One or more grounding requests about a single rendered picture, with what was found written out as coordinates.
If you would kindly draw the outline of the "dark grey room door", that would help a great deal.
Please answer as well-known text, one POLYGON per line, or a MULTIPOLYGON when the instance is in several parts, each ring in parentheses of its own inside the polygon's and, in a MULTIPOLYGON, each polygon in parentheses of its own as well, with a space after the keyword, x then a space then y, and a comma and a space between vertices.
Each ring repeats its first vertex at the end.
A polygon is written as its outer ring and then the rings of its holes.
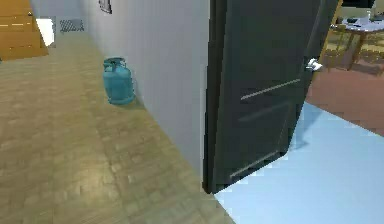
POLYGON ((210 0, 205 192, 287 153, 340 2, 210 0))

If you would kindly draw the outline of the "teal gas cylinder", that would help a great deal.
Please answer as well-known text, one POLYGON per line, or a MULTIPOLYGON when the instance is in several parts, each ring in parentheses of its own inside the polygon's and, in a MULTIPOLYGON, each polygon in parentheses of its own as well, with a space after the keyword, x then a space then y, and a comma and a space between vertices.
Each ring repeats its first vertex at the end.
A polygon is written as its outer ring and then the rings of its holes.
POLYGON ((135 98, 132 74, 122 57, 103 61, 102 74, 107 99, 113 105, 129 104, 135 98))

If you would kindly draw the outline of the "grey mesh basket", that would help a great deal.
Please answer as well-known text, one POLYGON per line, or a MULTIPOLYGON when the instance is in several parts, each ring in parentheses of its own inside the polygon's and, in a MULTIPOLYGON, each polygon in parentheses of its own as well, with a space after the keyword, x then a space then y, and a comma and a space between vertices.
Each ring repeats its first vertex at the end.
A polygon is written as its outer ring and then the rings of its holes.
POLYGON ((84 30, 81 19, 69 19, 60 21, 60 31, 65 32, 82 32, 84 30))

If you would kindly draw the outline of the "wooden table with pale top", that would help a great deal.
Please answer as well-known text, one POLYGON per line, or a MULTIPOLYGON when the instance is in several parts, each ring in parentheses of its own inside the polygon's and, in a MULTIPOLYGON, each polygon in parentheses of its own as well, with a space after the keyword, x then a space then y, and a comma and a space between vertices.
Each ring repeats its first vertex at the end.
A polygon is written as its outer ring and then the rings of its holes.
POLYGON ((362 46, 371 34, 377 34, 384 32, 384 20, 382 21, 371 21, 370 18, 355 18, 354 23, 348 23, 347 20, 342 20, 339 24, 332 24, 329 28, 329 32, 324 44, 324 52, 330 40, 333 36, 336 36, 336 48, 331 54, 331 58, 327 60, 326 67, 328 70, 336 65, 336 61, 340 58, 342 53, 347 53, 352 47, 352 42, 355 36, 358 36, 358 42, 353 49, 351 59, 346 67, 347 70, 352 68, 352 65, 359 59, 360 51, 362 46))

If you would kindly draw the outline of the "dark framed wall picture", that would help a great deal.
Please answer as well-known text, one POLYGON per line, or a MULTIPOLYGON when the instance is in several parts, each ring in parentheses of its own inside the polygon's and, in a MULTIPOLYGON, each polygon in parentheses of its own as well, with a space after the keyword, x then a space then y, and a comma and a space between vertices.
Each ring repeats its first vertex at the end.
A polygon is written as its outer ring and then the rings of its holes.
POLYGON ((99 7, 103 12, 112 13, 111 0, 99 0, 99 7))

